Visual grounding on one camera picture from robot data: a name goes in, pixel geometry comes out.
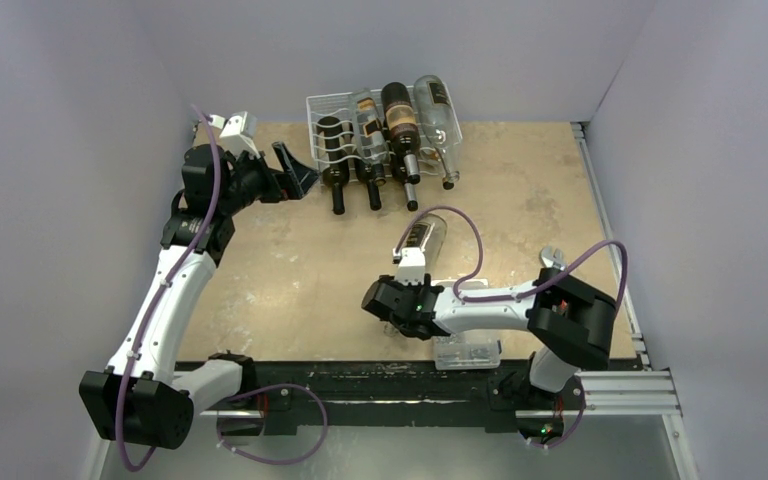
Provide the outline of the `dark brown wine bottle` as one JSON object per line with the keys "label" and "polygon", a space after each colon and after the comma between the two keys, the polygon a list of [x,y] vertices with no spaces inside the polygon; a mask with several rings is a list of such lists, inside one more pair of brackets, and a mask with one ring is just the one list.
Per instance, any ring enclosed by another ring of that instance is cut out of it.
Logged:
{"label": "dark brown wine bottle", "polygon": [[332,212],[335,215],[345,213],[343,188],[349,180],[346,151],[342,143],[343,134],[344,128],[339,118],[325,116],[318,121],[317,146],[326,161],[322,180],[331,192]]}

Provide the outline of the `short clear glass bottle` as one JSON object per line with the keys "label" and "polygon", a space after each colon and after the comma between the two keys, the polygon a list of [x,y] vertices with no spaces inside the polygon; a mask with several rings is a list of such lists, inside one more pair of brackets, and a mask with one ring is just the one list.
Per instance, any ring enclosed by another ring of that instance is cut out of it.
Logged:
{"label": "short clear glass bottle", "polygon": [[[424,257],[426,273],[420,282],[420,287],[426,293],[426,300],[430,300],[430,294],[434,293],[440,296],[445,287],[441,283],[432,284],[430,280],[430,270],[434,267],[439,256],[443,242],[446,237],[447,224],[439,216],[426,214],[419,218],[413,226],[407,231],[407,237],[404,242],[405,248],[416,248],[421,251]],[[417,338],[420,340],[429,340],[433,333],[441,333],[442,330],[432,326],[430,323],[420,323],[418,326],[403,326],[394,322],[392,306],[398,301],[387,300],[387,294],[395,286],[394,278],[391,276],[381,276],[367,292],[364,298],[364,309],[369,313],[374,313],[381,321],[385,323],[384,331],[389,336],[400,334],[407,338]]]}

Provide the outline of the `dark green wine bottle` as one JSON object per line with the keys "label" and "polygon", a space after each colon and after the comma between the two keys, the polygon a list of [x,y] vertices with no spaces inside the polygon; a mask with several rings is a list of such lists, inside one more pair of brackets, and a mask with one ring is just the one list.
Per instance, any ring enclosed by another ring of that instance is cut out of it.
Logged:
{"label": "dark green wine bottle", "polygon": [[382,200],[380,189],[376,183],[376,175],[373,167],[360,158],[354,159],[353,162],[356,178],[366,188],[369,208],[372,211],[381,210]]}

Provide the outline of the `square clear liquor bottle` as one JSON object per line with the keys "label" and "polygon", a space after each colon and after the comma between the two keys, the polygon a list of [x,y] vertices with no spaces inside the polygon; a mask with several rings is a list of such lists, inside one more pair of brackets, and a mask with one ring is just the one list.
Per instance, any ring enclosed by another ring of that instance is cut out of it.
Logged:
{"label": "square clear liquor bottle", "polygon": [[357,152],[368,171],[368,181],[380,187],[386,183],[384,162],[389,158],[389,150],[377,104],[369,89],[361,89],[350,96],[350,106]]}

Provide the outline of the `olive green wine bottle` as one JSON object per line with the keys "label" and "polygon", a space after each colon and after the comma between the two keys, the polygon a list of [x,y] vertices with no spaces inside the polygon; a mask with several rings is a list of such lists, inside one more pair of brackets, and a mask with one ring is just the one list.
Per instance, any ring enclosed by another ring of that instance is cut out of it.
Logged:
{"label": "olive green wine bottle", "polygon": [[407,87],[400,82],[388,83],[381,90],[381,100],[391,145],[404,162],[407,182],[416,185],[421,181],[417,158],[421,141]]}

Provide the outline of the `clear glass wine bottle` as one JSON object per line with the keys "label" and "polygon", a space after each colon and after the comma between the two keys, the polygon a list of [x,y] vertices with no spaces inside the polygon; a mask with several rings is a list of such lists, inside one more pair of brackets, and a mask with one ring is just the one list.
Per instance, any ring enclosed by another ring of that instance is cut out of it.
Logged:
{"label": "clear glass wine bottle", "polygon": [[436,151],[442,183],[451,190],[460,180],[462,135],[448,89],[436,75],[424,75],[413,85],[413,95],[424,135]]}

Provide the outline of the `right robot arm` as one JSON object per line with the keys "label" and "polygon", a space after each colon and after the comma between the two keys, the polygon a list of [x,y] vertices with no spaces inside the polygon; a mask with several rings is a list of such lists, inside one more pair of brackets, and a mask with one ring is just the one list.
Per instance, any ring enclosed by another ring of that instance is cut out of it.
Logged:
{"label": "right robot arm", "polygon": [[544,407],[575,372],[608,368],[620,303],[568,271],[542,268],[532,282],[477,290],[382,275],[361,307],[402,335],[421,340],[474,330],[531,333],[543,347],[521,381],[521,392],[529,404]]}

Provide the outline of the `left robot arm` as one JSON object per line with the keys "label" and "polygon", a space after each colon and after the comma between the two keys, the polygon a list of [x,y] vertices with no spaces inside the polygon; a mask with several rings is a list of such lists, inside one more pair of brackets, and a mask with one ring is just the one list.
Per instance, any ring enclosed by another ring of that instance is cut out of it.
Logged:
{"label": "left robot arm", "polygon": [[251,358],[210,356],[176,376],[184,333],[206,285],[235,233],[233,217],[255,202],[301,200],[319,179],[282,142],[272,145],[280,168],[263,153],[238,155],[209,144],[190,148],[181,168],[161,249],[145,300],[116,353],[101,371],[88,371],[80,398],[104,440],[173,450],[196,415],[226,401],[244,409],[257,399]]}

